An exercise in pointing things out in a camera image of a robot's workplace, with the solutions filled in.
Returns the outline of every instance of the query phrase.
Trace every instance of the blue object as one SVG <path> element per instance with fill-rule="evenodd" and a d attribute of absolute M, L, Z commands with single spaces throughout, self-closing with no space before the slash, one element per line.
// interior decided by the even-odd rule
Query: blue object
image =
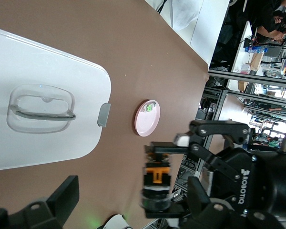
<path fill-rule="evenodd" d="M 249 46 L 245 48 L 245 52 L 252 52 L 252 53 L 264 53 L 267 51 L 268 48 L 265 48 L 265 46 Z"/>

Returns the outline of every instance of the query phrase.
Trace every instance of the orange part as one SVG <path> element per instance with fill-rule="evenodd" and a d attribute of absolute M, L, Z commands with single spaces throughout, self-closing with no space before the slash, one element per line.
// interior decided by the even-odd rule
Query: orange part
<path fill-rule="evenodd" d="M 162 174 L 169 174 L 170 168 L 169 167 L 152 167 L 146 168 L 147 173 L 153 174 L 153 183 L 154 184 L 162 184 Z"/>

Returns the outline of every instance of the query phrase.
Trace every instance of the gray latch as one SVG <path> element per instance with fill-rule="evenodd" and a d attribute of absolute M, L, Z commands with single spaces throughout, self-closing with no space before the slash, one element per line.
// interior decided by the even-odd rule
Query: gray latch
<path fill-rule="evenodd" d="M 100 108 L 99 117 L 97 119 L 97 125 L 99 125 L 100 127 L 106 127 L 110 106 L 111 104 L 105 103 Z"/>

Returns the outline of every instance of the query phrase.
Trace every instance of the plastic handle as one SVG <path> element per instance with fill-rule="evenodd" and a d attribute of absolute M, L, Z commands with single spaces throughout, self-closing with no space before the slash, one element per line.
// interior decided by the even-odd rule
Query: plastic handle
<path fill-rule="evenodd" d="M 70 110 L 67 111 L 66 115 L 60 115 L 60 114 L 43 114 L 43 113 L 27 112 L 22 110 L 17 105 L 10 105 L 10 109 L 14 112 L 15 115 L 28 119 L 71 121 L 76 118 L 75 114 Z"/>
<path fill-rule="evenodd" d="M 106 125 L 107 125 L 107 120 L 108 120 L 108 115 L 109 115 L 109 111 L 110 111 L 110 106 L 111 106 L 111 104 L 105 103 L 100 108 L 99 117 L 97 119 L 97 124 L 100 127 L 106 127 Z"/>

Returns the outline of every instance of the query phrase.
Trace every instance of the brown table surface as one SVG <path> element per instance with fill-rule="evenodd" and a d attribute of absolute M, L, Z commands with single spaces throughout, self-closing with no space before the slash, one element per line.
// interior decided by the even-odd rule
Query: brown table surface
<path fill-rule="evenodd" d="M 97 228 L 115 213 L 135 229 L 150 222 L 139 207 L 143 145 L 188 130 L 207 64 L 144 0 L 0 0 L 0 29 L 97 63 L 112 82 L 112 107 L 97 147 L 79 159 L 0 171 L 0 207 L 18 211 L 78 175 L 80 201 L 65 229 Z M 156 130 L 141 137 L 133 117 L 146 99 L 159 102 L 161 117 Z M 173 157 L 173 180 L 181 159 Z"/>

